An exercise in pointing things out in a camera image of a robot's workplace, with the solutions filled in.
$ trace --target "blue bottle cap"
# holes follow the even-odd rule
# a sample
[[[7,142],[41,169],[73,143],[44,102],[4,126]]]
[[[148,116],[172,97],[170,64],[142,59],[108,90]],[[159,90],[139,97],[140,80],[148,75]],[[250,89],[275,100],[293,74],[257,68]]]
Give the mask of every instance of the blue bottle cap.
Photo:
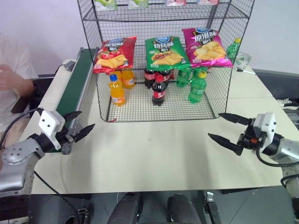
[[[117,76],[116,76],[116,74],[112,74],[112,75],[110,75],[110,81],[116,81],[117,80]]]

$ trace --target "white shirt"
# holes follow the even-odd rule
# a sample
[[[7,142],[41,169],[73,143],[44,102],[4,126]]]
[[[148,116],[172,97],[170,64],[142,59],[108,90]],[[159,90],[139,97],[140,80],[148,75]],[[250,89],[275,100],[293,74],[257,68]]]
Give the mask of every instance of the white shirt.
[[[38,78],[30,63],[29,50],[3,35],[0,35],[0,64],[7,64],[24,79]],[[10,112],[19,97],[13,90],[0,91],[0,132],[5,131],[10,122],[19,116]]]

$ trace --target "wire basket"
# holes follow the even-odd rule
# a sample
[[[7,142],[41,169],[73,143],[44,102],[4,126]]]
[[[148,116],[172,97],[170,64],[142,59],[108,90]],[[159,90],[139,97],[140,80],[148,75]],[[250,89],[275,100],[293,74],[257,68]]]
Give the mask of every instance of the wire basket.
[[[200,103],[188,101],[190,85],[178,88],[175,81],[170,81],[165,102],[160,107],[153,106],[151,90],[144,85],[144,41],[159,36],[178,36],[184,47],[182,29],[202,27],[219,30],[226,49],[236,37],[243,38],[254,0],[221,0],[217,6],[202,6],[195,0],[187,0],[181,7],[168,7],[164,1],[149,0],[148,8],[135,10],[128,8],[126,0],[117,0],[117,3],[117,10],[99,12],[95,11],[92,0],[78,0],[90,50],[100,47],[102,41],[137,36],[133,67],[136,85],[125,90],[125,105],[118,107],[111,101],[109,77],[101,73],[96,75],[101,118],[107,122],[214,119],[225,112],[232,69],[223,67],[211,68]]]

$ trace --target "robotic arm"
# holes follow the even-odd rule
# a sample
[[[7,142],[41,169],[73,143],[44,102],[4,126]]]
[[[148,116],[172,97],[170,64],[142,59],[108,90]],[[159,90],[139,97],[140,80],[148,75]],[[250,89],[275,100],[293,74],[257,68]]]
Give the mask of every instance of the robotic arm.
[[[0,170],[0,223],[19,221],[27,223],[28,201],[31,195],[34,167],[51,150],[59,150],[64,144],[77,142],[93,129],[94,124],[80,130],[76,135],[69,134],[64,126],[81,112],[71,112],[61,116],[56,111],[39,110],[41,118],[40,135],[33,134],[28,139],[15,143],[2,153]]]
[[[241,155],[244,148],[251,149],[262,163],[281,167],[283,172],[281,183],[292,197],[294,213],[299,219],[299,141],[289,140],[275,133],[276,119],[273,113],[258,114],[252,119],[231,113],[219,115],[230,122],[246,125],[245,132],[240,135],[237,144],[219,135],[210,133],[208,135],[219,145],[237,155]],[[260,153],[269,156],[277,164],[263,160]]]

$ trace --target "snack package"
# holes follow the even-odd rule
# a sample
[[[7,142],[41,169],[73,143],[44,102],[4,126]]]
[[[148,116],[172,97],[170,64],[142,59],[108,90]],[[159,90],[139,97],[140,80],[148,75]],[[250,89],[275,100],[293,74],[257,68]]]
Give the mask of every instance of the snack package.
[[[96,11],[116,10],[116,0],[94,0]]]
[[[133,67],[136,37],[118,38],[102,42],[93,72],[111,72]]]
[[[149,7],[149,0],[128,0],[129,9],[139,9]]]
[[[179,37],[163,36],[145,41],[146,69],[165,71],[190,67]]]
[[[196,3],[199,5],[213,6],[218,5],[219,0],[196,0]]]
[[[226,56],[225,49],[221,45],[221,39],[217,30],[189,28],[183,29],[183,33],[191,67],[233,67],[233,64]]]
[[[186,0],[165,0],[165,5],[167,5],[167,6],[184,6],[184,5],[186,5]]]

